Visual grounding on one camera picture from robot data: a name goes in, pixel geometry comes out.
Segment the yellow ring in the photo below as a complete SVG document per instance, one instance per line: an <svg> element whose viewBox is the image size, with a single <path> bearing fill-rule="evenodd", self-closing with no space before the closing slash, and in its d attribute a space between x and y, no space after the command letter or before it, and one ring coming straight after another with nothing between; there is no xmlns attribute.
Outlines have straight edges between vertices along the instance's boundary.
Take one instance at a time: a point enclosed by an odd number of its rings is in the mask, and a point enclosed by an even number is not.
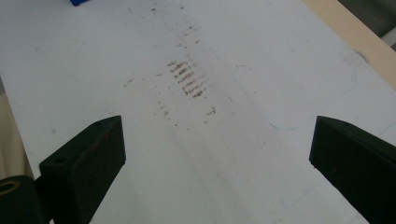
<svg viewBox="0 0 396 224"><path fill-rule="evenodd" d="M14 181L7 181L7 182L5 182L3 184L0 184L0 188L2 188L3 186L6 186L6 185L12 185L11 188L0 191L0 196L4 195L4 194L8 194L8 193L14 191L15 189L17 189L20 186L20 184L21 183L19 181L15 181L15 180Z"/></svg>

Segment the blue object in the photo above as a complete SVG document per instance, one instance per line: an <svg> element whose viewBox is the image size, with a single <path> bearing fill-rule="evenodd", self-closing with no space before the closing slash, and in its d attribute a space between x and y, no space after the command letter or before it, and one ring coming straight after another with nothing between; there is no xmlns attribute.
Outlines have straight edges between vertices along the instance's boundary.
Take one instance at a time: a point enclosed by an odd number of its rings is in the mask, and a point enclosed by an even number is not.
<svg viewBox="0 0 396 224"><path fill-rule="evenodd" d="M73 4L73 6L78 7L79 4L88 2L89 0L70 0L70 2Z"/></svg>

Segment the wooden edge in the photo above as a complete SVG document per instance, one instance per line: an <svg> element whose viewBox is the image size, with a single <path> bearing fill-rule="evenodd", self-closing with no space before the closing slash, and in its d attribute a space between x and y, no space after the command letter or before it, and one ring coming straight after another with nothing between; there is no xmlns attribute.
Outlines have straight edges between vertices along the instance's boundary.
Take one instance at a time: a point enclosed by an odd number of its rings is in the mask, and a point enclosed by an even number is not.
<svg viewBox="0 0 396 224"><path fill-rule="evenodd" d="M303 0L396 90L396 52L337 0Z"/></svg>

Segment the white board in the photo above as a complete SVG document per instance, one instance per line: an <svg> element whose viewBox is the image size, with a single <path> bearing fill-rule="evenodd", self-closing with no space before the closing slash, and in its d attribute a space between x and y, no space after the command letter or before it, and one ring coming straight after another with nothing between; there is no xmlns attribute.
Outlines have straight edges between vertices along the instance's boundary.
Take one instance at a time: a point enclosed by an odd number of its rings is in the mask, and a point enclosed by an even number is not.
<svg viewBox="0 0 396 224"><path fill-rule="evenodd" d="M122 115L92 223L367 223L308 161L317 115L396 144L395 91L300 1L3 1L0 73L35 176Z"/></svg>

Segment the hole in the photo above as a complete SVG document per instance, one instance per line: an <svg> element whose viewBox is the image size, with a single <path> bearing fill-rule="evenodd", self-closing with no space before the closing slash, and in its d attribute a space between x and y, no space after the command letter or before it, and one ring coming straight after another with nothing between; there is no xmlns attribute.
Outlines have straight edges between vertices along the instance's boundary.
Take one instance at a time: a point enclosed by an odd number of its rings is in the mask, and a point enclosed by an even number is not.
<svg viewBox="0 0 396 224"><path fill-rule="evenodd" d="M55 160L55 164L62 164L64 163L65 159L64 158L58 158Z"/></svg>
<svg viewBox="0 0 396 224"><path fill-rule="evenodd" d="M0 195L8 194L20 186L19 181L8 181L0 184Z"/></svg>

